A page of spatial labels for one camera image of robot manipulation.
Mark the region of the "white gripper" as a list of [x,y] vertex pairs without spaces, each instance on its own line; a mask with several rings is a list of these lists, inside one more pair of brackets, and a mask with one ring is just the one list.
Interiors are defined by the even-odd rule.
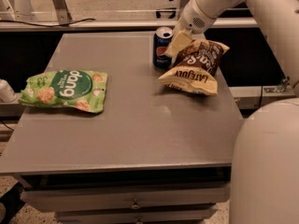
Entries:
[[238,5],[242,0],[190,0],[183,8],[175,35],[167,46],[165,55],[175,57],[192,42],[193,34],[202,34],[228,8]]

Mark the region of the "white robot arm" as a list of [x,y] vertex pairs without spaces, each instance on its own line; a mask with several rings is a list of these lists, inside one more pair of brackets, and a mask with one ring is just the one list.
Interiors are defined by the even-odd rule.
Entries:
[[[175,31],[205,32],[227,8],[245,2],[291,82],[299,78],[299,0],[190,0]],[[299,224],[299,100],[265,105],[235,141],[230,224]]]

